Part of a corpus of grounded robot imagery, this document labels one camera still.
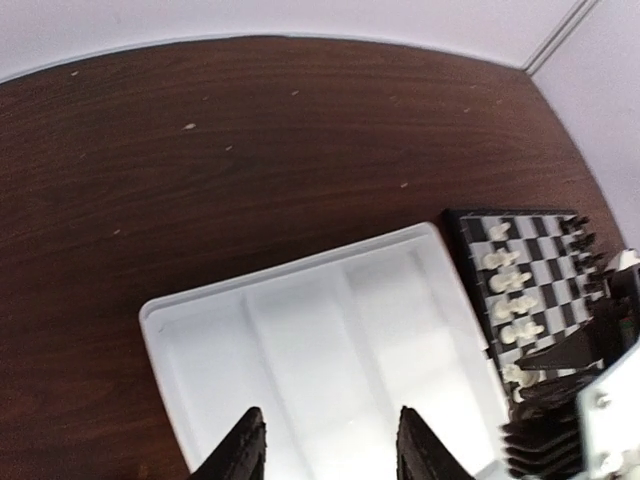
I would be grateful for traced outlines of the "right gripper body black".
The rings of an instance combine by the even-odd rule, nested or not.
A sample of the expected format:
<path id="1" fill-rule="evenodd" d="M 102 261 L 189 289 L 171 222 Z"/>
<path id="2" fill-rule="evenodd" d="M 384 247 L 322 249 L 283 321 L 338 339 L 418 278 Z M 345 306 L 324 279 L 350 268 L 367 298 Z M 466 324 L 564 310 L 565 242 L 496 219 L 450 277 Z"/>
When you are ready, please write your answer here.
<path id="1" fill-rule="evenodd" d="M 521 391 L 516 415 L 541 415 L 575 399 L 578 389 L 600 374 L 595 364 L 612 366 L 639 340 L 639 281 L 612 279 L 608 297 L 591 304 L 592 318 L 574 333 L 516 361 L 524 372 L 574 369 Z"/>

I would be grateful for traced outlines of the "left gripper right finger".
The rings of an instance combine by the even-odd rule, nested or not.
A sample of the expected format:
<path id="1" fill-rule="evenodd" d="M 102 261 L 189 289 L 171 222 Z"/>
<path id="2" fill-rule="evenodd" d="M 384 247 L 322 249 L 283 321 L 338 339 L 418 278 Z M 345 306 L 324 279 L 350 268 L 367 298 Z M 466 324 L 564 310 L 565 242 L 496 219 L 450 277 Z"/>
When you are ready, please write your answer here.
<path id="1" fill-rule="evenodd" d="M 398 480 L 473 480 L 418 412 L 403 406 L 396 439 Z"/>

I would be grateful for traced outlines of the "white piece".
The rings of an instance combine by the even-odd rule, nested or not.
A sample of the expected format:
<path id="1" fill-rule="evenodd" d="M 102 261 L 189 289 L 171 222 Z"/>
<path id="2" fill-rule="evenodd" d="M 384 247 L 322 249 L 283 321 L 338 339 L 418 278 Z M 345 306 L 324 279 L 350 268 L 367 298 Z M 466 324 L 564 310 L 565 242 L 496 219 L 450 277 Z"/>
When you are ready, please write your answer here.
<path id="1" fill-rule="evenodd" d="M 498 249 L 496 252 L 486 254 L 482 259 L 482 265 L 488 270 L 495 270 L 500 267 L 509 267 L 519 258 L 519 251 L 507 251 Z"/>

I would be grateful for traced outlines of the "right aluminium corner post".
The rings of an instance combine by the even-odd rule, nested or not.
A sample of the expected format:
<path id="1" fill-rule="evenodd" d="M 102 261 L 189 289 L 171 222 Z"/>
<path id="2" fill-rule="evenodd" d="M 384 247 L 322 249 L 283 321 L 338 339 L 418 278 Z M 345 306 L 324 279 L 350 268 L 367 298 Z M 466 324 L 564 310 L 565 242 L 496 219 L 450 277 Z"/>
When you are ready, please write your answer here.
<path id="1" fill-rule="evenodd" d="M 600 3 L 600 0 L 575 1 L 568 13 L 536 47 L 521 70 L 528 76 L 534 75 Z"/>

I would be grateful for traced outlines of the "white plastic compartment tray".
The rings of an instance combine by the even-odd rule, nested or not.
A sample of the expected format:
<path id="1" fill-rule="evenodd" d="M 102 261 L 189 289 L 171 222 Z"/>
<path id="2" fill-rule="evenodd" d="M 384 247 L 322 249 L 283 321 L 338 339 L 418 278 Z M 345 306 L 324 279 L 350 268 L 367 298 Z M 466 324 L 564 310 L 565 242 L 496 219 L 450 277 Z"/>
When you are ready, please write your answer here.
<path id="1" fill-rule="evenodd" d="M 250 408 L 270 479 L 392 479 L 403 407 L 503 479 L 506 407 L 437 229 L 420 223 L 147 302 L 139 320 L 190 470 Z"/>

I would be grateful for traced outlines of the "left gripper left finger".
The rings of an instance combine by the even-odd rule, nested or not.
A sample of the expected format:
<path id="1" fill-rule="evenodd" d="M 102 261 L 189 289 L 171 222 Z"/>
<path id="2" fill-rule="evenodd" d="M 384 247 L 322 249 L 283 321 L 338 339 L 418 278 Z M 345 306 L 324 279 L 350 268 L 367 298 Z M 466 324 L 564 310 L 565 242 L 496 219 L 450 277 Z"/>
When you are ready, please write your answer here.
<path id="1" fill-rule="evenodd" d="M 249 408 L 189 480 L 262 480 L 266 463 L 266 423 Z"/>

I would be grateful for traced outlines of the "white scalloped bowl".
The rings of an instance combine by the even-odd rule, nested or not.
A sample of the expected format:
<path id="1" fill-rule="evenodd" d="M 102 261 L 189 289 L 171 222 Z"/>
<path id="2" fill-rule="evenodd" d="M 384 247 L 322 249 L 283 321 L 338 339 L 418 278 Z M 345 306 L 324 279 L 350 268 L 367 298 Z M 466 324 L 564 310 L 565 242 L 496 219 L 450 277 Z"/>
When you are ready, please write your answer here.
<path id="1" fill-rule="evenodd" d="M 607 264 L 607 271 L 621 272 L 640 264 L 639 252 L 628 248 L 617 253 Z"/>

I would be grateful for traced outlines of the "white piece placed later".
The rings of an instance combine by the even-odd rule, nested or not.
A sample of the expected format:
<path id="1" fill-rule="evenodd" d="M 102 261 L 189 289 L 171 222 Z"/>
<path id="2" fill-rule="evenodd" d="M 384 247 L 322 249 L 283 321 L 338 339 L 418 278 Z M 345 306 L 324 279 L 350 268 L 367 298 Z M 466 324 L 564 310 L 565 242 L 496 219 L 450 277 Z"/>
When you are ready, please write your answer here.
<path id="1" fill-rule="evenodd" d="M 497 320 L 505 320 L 512 314 L 527 314 L 538 304 L 534 297 L 523 295 L 513 299 L 499 300 L 493 305 L 493 317 Z"/>

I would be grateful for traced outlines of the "black white chess board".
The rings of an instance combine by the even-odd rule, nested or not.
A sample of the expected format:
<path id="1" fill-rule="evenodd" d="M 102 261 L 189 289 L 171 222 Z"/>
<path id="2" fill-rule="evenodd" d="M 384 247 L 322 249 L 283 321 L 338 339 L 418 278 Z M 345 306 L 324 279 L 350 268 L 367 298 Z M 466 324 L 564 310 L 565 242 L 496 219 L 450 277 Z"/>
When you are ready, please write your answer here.
<path id="1" fill-rule="evenodd" d="M 574 210 L 521 209 L 447 209 L 442 218 L 460 278 L 486 337 L 489 358 L 505 394 L 512 398 L 516 384 L 503 380 L 502 368 L 574 333 L 591 319 L 591 304 L 605 294 L 600 271 L 603 256 L 592 250 L 595 236 L 588 230 L 589 219 Z M 490 241 L 489 229 L 503 222 L 511 224 L 509 239 Z M 498 249 L 519 251 L 520 256 L 509 267 L 486 269 L 483 257 Z M 490 289 L 493 275 L 512 271 L 530 272 L 532 279 L 522 290 L 495 293 Z M 493 317 L 497 301 L 523 295 L 538 300 L 527 314 L 512 314 L 505 320 Z M 501 342 L 504 326 L 529 321 L 544 327 L 535 340 Z"/>

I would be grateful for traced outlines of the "white piece passed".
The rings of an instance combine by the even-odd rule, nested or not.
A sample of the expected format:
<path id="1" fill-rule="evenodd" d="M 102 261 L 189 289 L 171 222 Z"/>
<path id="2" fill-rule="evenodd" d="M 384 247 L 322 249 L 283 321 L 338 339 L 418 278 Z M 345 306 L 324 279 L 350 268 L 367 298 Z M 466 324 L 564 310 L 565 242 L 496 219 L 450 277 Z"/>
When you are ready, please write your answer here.
<path id="1" fill-rule="evenodd" d="M 495 293 L 503 293 L 507 290 L 522 290 L 524 285 L 531 279 L 532 274 L 530 272 L 498 273 L 489 279 L 489 287 Z"/>

